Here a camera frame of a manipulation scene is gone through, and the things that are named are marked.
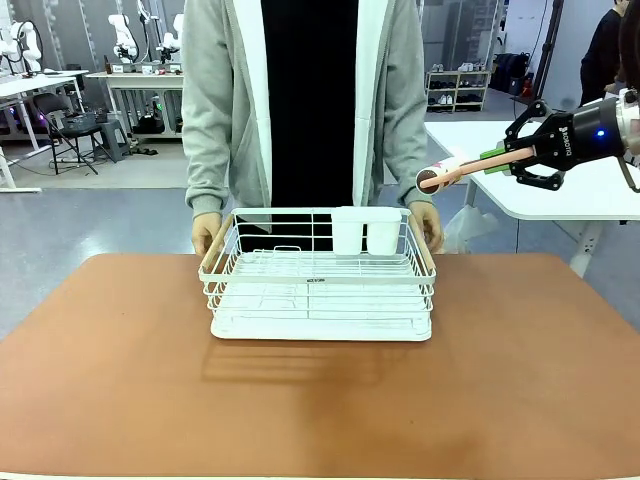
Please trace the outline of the person's right hand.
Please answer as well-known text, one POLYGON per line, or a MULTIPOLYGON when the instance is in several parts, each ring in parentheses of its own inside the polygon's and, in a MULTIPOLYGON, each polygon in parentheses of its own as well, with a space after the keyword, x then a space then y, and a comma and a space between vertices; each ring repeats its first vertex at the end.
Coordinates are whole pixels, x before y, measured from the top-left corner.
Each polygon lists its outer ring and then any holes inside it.
POLYGON ((191 241, 200 258, 206 255, 221 225, 222 216, 215 212, 201 214, 193 219, 191 241))

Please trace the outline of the person's left hand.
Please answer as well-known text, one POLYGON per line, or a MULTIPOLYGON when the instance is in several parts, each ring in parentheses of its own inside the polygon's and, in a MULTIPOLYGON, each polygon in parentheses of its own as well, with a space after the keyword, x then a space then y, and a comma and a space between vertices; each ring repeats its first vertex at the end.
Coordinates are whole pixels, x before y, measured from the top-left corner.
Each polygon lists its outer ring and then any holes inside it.
POLYGON ((409 210, 421 228, 429 250, 438 253, 444 242, 444 231, 436 207, 429 202, 415 201, 409 205, 409 210))

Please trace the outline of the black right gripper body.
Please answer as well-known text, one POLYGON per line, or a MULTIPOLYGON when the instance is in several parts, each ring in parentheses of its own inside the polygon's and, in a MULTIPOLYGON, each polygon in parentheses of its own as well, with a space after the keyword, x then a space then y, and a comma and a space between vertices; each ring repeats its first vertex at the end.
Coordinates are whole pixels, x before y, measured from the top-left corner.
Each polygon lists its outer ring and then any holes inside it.
POLYGON ((618 126, 618 101, 604 99, 574 113, 550 115, 535 131, 540 165, 566 172, 577 165, 623 156, 626 147, 618 126))

